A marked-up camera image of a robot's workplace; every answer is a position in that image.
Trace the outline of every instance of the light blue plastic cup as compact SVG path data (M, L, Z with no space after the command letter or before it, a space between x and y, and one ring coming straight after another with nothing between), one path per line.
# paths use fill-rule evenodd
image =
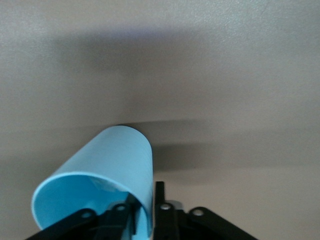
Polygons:
M31 209L45 229L90 208L98 215L131 193L141 203L134 240L152 232L153 164L150 143L128 126L112 126L81 148L35 190Z

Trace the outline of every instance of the gray surface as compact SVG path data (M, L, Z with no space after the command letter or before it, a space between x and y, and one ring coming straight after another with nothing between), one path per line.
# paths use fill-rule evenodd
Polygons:
M0 239L102 129L150 139L156 180L261 240L320 234L320 2L2 1Z

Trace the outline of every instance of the black metal bracket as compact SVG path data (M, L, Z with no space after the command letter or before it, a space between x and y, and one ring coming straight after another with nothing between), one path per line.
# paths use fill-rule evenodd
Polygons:
M157 181L154 196L153 240L257 240L205 207L188 213L176 201L165 198L165 183ZM139 201L131 194L97 215L81 209L27 240L131 240L136 234Z

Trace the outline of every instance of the cylindrical object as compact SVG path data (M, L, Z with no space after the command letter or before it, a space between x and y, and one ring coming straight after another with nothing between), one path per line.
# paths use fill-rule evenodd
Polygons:
M105 129L35 190L32 214L41 229L83 208L102 214L131 193L142 207L134 240L152 232L153 165L150 143L128 126Z

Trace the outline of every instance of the blue cup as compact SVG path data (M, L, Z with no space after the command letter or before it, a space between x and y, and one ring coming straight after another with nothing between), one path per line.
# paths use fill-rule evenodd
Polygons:
M134 240L152 233L153 164L150 143L128 126L112 126L81 148L35 190L32 214L40 229L90 208L98 215L131 193L141 203Z

